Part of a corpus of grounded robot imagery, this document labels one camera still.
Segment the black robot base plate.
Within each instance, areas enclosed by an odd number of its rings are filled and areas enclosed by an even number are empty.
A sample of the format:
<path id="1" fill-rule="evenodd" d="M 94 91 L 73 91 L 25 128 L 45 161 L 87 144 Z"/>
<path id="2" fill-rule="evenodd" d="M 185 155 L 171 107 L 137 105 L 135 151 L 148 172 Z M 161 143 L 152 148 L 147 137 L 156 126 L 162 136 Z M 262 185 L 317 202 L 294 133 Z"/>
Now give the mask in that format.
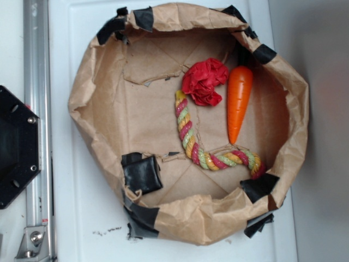
<path id="1" fill-rule="evenodd" d="M 40 171 L 39 118 L 1 86 L 1 209 L 6 209 Z"/>

